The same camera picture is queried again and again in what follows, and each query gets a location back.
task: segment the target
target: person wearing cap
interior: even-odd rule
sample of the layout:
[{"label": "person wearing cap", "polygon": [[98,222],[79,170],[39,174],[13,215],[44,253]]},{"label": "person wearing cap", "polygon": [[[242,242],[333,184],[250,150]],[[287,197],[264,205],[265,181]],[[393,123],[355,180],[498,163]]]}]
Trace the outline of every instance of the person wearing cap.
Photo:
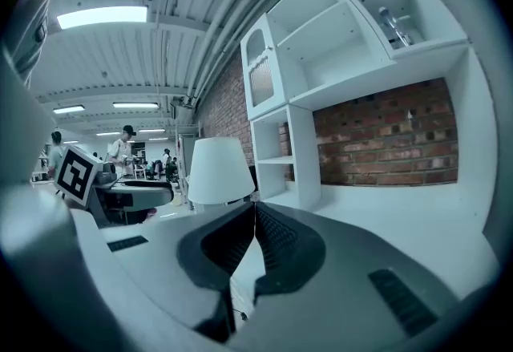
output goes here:
[{"label": "person wearing cap", "polygon": [[115,173],[118,176],[132,174],[131,166],[127,164],[127,161],[131,159],[131,147],[128,141],[130,141],[130,138],[135,136],[135,134],[131,125],[125,125],[121,138],[112,144],[111,150],[109,151],[109,161],[114,164]]}]

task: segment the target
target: textured black rubber pad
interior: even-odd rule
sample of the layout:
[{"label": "textured black rubber pad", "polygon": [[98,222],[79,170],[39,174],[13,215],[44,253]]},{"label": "textured black rubber pad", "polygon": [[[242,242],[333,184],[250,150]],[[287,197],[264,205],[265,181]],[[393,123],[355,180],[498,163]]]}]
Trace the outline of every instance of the textured black rubber pad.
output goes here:
[{"label": "textured black rubber pad", "polygon": [[436,316],[393,271],[380,269],[370,273],[369,279],[408,335],[414,336],[436,322]]},{"label": "textured black rubber pad", "polygon": [[139,235],[137,237],[127,238],[126,240],[109,242],[107,245],[109,249],[114,253],[115,251],[131,248],[132,246],[141,245],[145,242],[147,242],[147,239]]}]

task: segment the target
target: lamp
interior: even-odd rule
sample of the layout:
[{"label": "lamp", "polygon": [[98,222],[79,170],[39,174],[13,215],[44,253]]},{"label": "lamp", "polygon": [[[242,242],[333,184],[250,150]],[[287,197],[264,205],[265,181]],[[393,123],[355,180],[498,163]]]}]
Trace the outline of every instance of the lamp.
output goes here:
[{"label": "lamp", "polygon": [[188,198],[196,204],[223,204],[255,190],[238,138],[197,140],[192,153]]}]

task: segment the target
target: white shirt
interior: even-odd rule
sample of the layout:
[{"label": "white shirt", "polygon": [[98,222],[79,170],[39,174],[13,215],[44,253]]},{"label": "white shirt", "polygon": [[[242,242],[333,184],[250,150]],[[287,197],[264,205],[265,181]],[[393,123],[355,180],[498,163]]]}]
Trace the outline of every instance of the white shirt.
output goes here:
[{"label": "white shirt", "polygon": [[[130,143],[125,143],[122,139],[115,141],[112,144],[111,150],[109,151],[109,156],[115,158],[116,160],[121,160],[122,156],[127,156],[131,158],[131,146]],[[115,173],[118,175],[131,174],[130,167],[123,164],[114,164]]]}]

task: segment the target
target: ceiling beam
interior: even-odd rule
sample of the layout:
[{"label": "ceiling beam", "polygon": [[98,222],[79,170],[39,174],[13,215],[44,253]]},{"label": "ceiling beam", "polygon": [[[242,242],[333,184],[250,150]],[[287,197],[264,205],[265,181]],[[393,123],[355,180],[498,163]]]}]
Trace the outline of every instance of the ceiling beam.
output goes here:
[{"label": "ceiling beam", "polygon": [[149,112],[123,112],[103,115],[69,115],[68,117],[57,118],[55,122],[58,126],[80,123],[97,123],[99,121],[119,121],[127,119],[172,119],[169,113],[164,112],[164,117],[160,111]]},{"label": "ceiling beam", "polygon": [[[65,30],[61,29],[58,23],[52,23],[48,26],[48,35],[51,36],[54,34],[61,34],[60,37],[62,37],[64,34],[82,34],[98,28],[108,29],[111,27],[115,29],[119,29],[120,27],[155,28],[156,14],[149,14],[146,22],[103,22],[99,24],[87,24],[86,26],[77,26]],[[166,14],[161,14],[159,16],[159,28],[162,30],[192,34],[202,38],[207,33],[209,27],[210,24],[206,22],[199,22],[196,20],[191,20],[190,18],[182,18],[175,15]],[[220,31],[221,29],[218,28],[216,31],[216,35],[219,35]]]},{"label": "ceiling beam", "polygon": [[[187,89],[159,86],[160,95],[171,97],[183,97]],[[41,104],[60,103],[69,99],[81,99],[84,97],[97,97],[99,95],[157,95],[156,86],[109,86],[97,88],[84,88],[82,90],[63,91],[57,94],[38,95],[36,99]]]}]

